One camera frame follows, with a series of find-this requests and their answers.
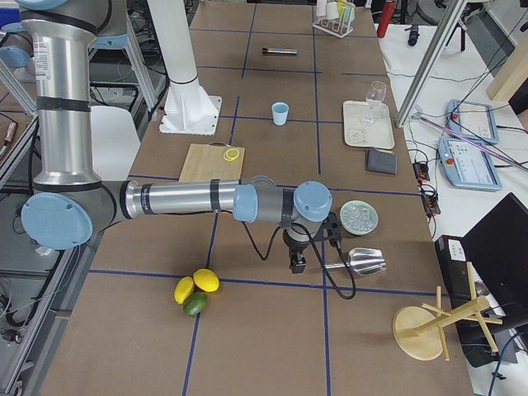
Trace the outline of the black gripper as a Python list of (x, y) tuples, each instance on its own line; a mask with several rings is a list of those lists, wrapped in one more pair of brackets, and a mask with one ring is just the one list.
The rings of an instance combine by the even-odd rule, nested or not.
[(306, 248), (311, 248), (309, 235), (313, 242), (317, 243), (322, 237), (322, 230), (314, 231), (303, 225), (293, 225), (283, 231), (283, 240), (290, 252), (290, 270), (293, 274), (303, 272), (306, 267), (306, 260), (302, 254)]

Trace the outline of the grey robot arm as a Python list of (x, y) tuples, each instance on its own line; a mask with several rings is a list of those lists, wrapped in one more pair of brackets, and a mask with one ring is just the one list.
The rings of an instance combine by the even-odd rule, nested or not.
[(39, 245), (55, 250), (140, 215), (229, 212), (244, 223), (275, 224), (289, 248), (290, 269), (336, 226), (329, 189), (307, 181), (294, 189), (266, 177), (139, 184), (128, 179), (139, 138), (132, 125), (92, 123), (89, 47), (126, 31), (122, 1), (22, 1), (21, 24), (34, 48), (41, 170), (21, 223)]

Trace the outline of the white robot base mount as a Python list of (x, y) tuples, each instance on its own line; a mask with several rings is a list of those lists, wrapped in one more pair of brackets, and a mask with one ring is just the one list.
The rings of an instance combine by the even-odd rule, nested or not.
[(222, 98), (200, 85), (183, 1), (148, 2), (170, 85), (160, 131), (213, 135)]

